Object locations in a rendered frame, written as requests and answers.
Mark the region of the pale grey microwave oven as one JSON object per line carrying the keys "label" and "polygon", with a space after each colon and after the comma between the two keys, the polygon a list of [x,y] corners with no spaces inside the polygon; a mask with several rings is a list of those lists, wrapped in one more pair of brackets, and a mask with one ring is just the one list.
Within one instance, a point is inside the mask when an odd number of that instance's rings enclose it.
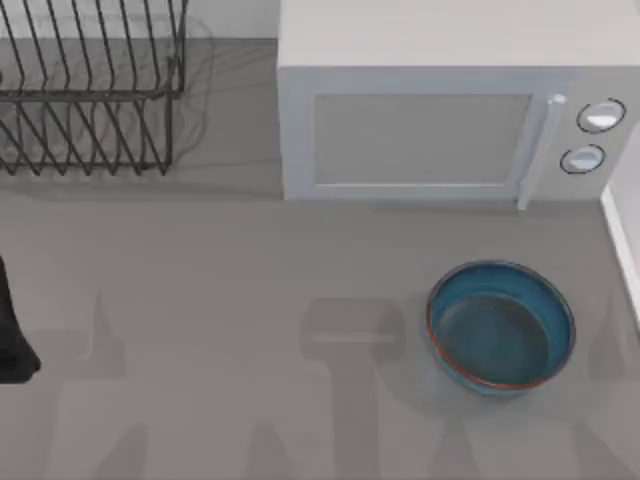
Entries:
{"label": "pale grey microwave oven", "polygon": [[[282,67],[522,68],[567,98],[534,201],[598,198],[640,137],[640,0],[282,0]],[[613,129],[583,132],[577,115],[609,98],[626,107]],[[584,175],[559,161],[590,144],[606,153]]]}

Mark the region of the blue bowl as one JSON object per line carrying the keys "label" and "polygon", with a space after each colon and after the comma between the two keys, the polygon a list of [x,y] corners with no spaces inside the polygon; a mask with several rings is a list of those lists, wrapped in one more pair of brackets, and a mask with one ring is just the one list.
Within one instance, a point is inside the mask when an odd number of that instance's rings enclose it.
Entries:
{"label": "blue bowl", "polygon": [[577,336],[575,315],[551,281],[497,259],[466,262],[443,275],[427,297],[424,332],[455,383],[503,397],[557,376]]}

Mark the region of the white microwave knob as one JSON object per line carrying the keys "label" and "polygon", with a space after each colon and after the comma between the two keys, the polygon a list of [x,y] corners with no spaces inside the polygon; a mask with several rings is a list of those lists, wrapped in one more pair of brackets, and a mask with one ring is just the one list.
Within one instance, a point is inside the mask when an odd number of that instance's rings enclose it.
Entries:
{"label": "white microwave knob", "polygon": [[625,105],[614,98],[585,105],[577,115],[577,126],[586,133],[600,134],[615,128],[625,117]]}
{"label": "white microwave knob", "polygon": [[605,159],[605,151],[598,145],[590,144],[566,151],[559,166],[568,175],[584,175],[596,171]]}

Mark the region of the microwave oven door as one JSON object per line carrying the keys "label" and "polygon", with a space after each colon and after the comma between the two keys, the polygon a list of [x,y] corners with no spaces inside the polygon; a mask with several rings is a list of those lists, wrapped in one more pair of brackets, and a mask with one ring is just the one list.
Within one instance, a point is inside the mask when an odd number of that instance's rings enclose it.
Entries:
{"label": "microwave oven door", "polygon": [[555,88],[522,68],[282,67],[285,196],[513,200]]}

